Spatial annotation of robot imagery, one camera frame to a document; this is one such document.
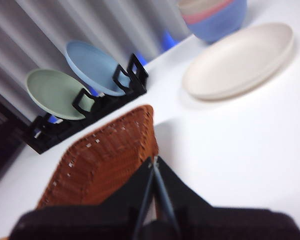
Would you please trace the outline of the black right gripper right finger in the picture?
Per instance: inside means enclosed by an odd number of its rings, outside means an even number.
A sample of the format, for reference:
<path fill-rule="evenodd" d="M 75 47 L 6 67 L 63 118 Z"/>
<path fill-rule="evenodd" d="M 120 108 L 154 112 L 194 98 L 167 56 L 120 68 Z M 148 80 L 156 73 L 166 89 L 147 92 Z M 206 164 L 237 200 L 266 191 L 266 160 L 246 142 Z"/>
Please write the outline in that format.
<path fill-rule="evenodd" d="M 300 229 L 289 215 L 262 208 L 212 206 L 161 157 L 156 166 L 184 240 L 300 240 Z"/>

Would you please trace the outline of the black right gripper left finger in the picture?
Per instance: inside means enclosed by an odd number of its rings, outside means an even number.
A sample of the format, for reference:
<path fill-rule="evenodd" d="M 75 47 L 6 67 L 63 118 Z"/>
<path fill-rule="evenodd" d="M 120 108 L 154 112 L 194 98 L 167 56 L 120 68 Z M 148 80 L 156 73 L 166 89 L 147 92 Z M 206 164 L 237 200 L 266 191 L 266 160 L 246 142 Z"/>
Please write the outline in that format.
<path fill-rule="evenodd" d="M 50 206 L 24 214 L 11 240 L 130 240 L 143 225 L 150 200 L 151 158 L 98 205 Z"/>

